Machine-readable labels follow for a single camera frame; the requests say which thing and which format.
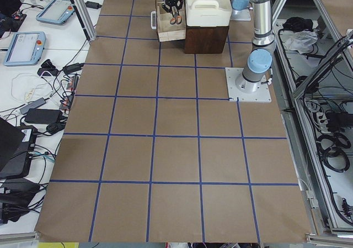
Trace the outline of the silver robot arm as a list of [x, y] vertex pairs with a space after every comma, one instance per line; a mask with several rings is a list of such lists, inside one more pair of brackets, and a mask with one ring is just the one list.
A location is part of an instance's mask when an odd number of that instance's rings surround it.
[[252, 0], [254, 12], [253, 50], [247, 65], [235, 80], [237, 88], [244, 93], [254, 93], [261, 85], [261, 79], [272, 64], [275, 49], [272, 32], [271, 0]]

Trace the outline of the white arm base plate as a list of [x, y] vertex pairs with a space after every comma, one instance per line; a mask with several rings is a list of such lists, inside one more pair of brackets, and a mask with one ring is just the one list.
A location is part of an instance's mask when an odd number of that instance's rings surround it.
[[253, 7], [246, 7], [243, 10], [232, 10], [231, 18], [232, 21], [251, 21], [250, 12], [253, 10]]
[[228, 100], [230, 102], [270, 103], [271, 95], [266, 76], [259, 82], [248, 82], [243, 77], [243, 68], [226, 67]]

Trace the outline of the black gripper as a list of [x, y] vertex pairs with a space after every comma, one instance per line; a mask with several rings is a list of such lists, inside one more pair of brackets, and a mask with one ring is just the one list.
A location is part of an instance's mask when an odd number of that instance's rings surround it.
[[183, 0], [164, 0], [162, 8], [167, 12], [173, 15], [173, 18], [178, 16], [178, 10], [182, 9]]

